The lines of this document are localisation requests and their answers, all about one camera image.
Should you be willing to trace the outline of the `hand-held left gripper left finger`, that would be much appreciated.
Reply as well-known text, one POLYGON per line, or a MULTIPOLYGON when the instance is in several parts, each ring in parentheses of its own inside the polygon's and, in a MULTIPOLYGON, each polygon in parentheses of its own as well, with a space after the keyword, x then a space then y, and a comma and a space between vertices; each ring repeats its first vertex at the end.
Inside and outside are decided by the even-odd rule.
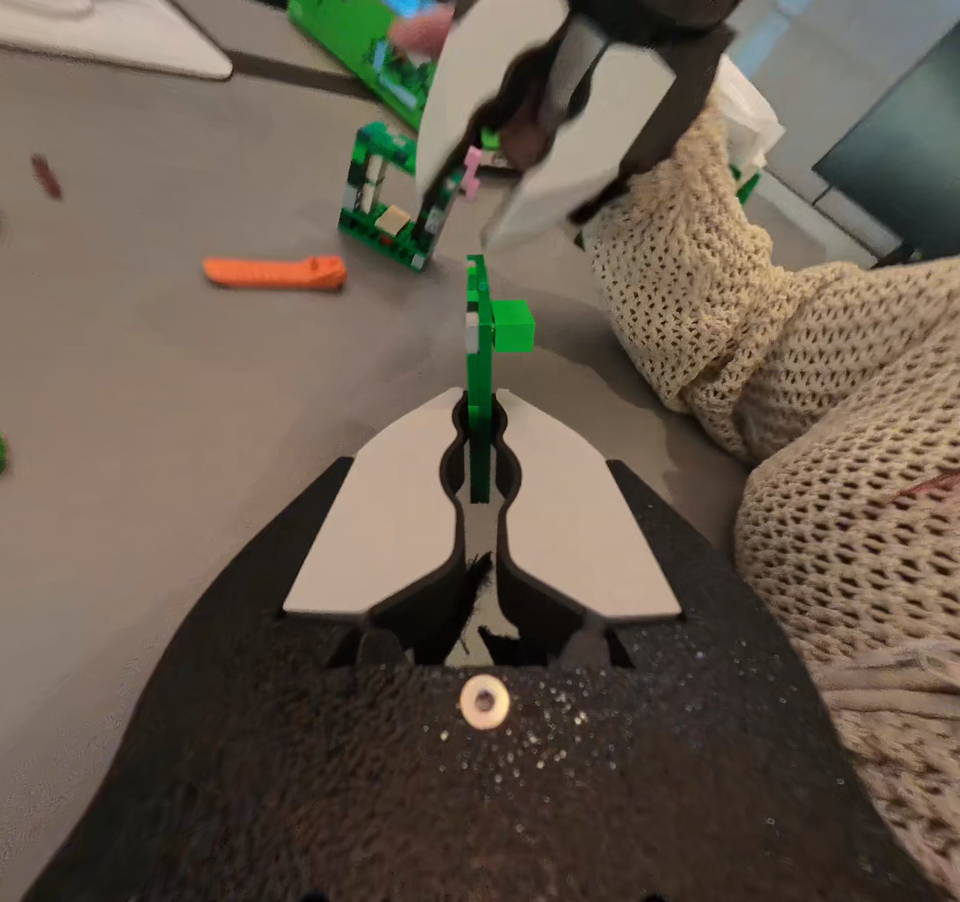
POLYGON ((463 548, 465 392, 451 387, 354 456, 283 602, 288 615, 372 619, 463 548))

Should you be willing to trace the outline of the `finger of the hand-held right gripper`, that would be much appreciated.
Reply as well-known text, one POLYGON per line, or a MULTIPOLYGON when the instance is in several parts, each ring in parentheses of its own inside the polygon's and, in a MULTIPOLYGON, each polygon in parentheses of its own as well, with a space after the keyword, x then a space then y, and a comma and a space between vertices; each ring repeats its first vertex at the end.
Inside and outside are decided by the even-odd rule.
POLYGON ((521 177, 486 231, 557 224, 544 197, 528 189, 552 144, 541 110, 569 13, 569 0, 457 0, 418 129, 414 181, 421 202, 462 168, 487 128, 521 177))
POLYGON ((484 248, 516 244, 571 220, 620 174, 676 76, 653 49, 569 24, 545 76, 499 132, 519 180, 484 228, 484 248))

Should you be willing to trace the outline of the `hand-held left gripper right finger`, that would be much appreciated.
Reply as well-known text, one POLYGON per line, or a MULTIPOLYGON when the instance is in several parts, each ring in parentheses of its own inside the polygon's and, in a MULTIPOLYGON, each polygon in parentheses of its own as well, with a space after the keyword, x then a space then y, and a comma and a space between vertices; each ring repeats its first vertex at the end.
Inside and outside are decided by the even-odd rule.
POLYGON ((511 564, 608 624, 678 618, 678 598, 602 453, 510 390, 496 400, 505 459, 519 465, 505 509, 511 564))

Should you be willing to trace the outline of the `green lego plate assembly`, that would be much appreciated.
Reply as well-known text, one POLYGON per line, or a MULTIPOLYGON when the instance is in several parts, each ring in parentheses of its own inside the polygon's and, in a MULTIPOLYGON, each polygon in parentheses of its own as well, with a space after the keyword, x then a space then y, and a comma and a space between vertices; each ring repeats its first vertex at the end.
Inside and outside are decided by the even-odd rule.
POLYGON ((536 321, 525 300, 493 298, 481 255, 466 259, 465 299, 469 494, 473 504, 487 504, 493 443, 494 355, 531 352, 536 321))

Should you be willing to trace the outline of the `green lego tree build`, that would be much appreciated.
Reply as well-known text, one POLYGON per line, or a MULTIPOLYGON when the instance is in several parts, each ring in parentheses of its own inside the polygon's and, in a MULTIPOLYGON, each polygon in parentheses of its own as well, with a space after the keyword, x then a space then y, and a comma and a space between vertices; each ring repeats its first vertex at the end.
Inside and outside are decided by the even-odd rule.
POLYGON ((417 144, 384 122, 367 123, 357 131, 343 191, 338 227, 373 251, 421 272, 433 258, 466 173, 446 176, 437 191, 411 215, 381 201, 388 170, 414 176, 417 144))

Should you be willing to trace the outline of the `green lego set box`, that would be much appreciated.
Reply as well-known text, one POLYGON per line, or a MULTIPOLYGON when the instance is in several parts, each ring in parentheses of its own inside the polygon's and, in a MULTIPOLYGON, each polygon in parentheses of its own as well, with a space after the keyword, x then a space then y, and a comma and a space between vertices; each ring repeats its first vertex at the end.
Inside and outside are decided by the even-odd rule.
POLYGON ((418 130, 435 63, 396 49, 390 30, 452 0, 287 0, 291 22, 418 130))

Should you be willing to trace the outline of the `white plastic bag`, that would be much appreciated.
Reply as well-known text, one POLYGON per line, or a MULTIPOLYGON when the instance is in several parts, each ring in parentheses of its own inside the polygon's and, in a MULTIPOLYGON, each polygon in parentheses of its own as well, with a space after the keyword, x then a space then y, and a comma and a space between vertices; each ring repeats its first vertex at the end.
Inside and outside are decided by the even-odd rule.
POLYGON ((729 165, 750 174, 763 172, 767 156, 786 133, 773 106, 726 53, 711 92, 726 128, 729 165))

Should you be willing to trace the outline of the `orange brick separator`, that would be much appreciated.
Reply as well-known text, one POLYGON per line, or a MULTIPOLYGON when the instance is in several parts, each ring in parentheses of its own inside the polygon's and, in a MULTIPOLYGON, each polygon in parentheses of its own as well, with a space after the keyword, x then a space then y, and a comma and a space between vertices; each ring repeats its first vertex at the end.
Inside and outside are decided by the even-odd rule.
POLYGON ((236 290, 339 292, 348 279, 339 256, 301 260, 205 258, 201 270, 215 286, 236 290))

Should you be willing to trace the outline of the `black monitor screen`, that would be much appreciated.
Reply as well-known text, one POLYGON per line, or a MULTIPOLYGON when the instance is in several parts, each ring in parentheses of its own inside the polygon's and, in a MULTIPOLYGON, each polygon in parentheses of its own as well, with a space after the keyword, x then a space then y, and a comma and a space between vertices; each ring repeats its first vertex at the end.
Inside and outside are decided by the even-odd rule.
POLYGON ((959 250, 959 26, 945 33, 813 172, 924 260, 959 250))

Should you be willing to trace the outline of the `white mat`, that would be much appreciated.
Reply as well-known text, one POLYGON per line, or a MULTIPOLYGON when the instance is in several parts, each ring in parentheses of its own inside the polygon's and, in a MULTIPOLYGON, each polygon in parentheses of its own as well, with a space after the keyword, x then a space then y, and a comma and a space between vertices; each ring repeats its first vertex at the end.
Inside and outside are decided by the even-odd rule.
POLYGON ((233 74, 231 60, 167 0, 1 0, 1 45, 198 80, 233 74))

